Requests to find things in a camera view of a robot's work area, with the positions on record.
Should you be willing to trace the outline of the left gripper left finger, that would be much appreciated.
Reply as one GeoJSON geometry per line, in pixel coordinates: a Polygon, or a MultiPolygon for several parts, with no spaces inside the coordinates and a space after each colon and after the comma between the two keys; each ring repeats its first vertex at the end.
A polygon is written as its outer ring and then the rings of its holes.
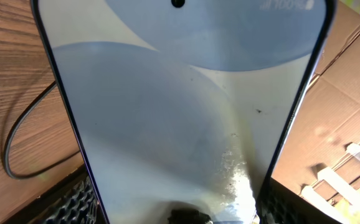
{"type": "Polygon", "coordinates": [[[6,223],[105,223],[85,166],[69,174],[6,223]]]}

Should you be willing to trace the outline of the blue Galaxy smartphone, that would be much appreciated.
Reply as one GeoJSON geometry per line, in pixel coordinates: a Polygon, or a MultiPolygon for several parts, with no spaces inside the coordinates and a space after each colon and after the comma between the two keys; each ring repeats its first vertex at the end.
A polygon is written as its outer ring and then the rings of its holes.
{"type": "Polygon", "coordinates": [[[325,0],[36,0],[108,223],[250,223],[334,18],[325,0]]]}

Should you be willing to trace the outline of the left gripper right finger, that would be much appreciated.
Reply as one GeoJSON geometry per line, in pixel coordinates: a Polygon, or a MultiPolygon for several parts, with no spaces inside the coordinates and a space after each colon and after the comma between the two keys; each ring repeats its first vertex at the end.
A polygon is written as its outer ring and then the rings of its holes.
{"type": "Polygon", "coordinates": [[[273,178],[263,182],[257,215],[259,224],[340,224],[273,178]]]}

